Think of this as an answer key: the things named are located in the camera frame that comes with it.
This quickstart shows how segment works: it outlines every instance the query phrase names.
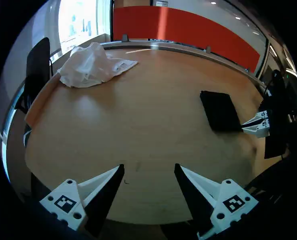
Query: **red wall panel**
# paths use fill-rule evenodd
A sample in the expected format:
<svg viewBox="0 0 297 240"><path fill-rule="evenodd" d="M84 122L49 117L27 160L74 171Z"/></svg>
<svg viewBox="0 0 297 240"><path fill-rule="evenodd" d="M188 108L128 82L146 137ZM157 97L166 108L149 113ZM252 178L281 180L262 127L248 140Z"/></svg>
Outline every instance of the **red wall panel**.
<svg viewBox="0 0 297 240"><path fill-rule="evenodd" d="M190 12L156 6L115 8L114 40L155 38L181 42L211 51L255 71L260 55L246 41L218 23Z"/></svg>

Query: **window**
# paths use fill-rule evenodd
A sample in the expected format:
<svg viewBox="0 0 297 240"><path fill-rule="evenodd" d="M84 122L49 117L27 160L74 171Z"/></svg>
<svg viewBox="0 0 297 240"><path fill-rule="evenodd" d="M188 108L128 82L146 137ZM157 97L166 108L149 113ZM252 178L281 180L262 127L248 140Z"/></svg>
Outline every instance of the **window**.
<svg viewBox="0 0 297 240"><path fill-rule="evenodd" d="M58 14L58 34L62 54L98 35L97 0L62 0Z"/></svg>
<svg viewBox="0 0 297 240"><path fill-rule="evenodd" d="M156 1L156 6L167 7L167 2L166 1Z"/></svg>

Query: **black chair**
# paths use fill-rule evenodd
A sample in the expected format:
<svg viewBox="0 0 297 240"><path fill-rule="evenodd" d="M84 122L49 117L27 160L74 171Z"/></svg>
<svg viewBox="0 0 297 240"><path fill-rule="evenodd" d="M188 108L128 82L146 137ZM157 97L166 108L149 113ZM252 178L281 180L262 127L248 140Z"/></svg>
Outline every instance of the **black chair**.
<svg viewBox="0 0 297 240"><path fill-rule="evenodd" d="M43 38L27 56L24 91L15 104L15 109L19 109L26 114L34 99L49 79L50 41L48 38ZM32 129L28 125L25 126L24 146L27 144L31 130Z"/></svg>

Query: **wire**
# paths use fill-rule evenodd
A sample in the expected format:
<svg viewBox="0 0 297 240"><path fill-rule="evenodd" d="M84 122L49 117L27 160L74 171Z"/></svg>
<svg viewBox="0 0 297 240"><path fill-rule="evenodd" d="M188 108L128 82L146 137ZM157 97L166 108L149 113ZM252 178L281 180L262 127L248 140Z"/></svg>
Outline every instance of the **wire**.
<svg viewBox="0 0 297 240"><path fill-rule="evenodd" d="M272 79L269 81L269 83L266 85L265 90L264 90L264 96L265 96L265 94L266 94L267 88L271 85L272 81L273 81L273 78L272 78Z"/></svg>
<svg viewBox="0 0 297 240"><path fill-rule="evenodd" d="M53 64L52 64L52 60L50 59L50 62L51 62L51 74L53 76Z"/></svg>

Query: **crumpled white towel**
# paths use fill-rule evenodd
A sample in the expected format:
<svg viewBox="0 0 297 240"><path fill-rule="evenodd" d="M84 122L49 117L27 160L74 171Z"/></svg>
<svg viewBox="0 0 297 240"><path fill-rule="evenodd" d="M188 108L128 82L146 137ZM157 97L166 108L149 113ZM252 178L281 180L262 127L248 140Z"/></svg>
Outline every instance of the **crumpled white towel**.
<svg viewBox="0 0 297 240"><path fill-rule="evenodd" d="M106 56L99 43L92 42L89 47L74 47L70 58L58 70L60 81L69 87L87 88L108 82L135 66L137 61Z"/></svg>

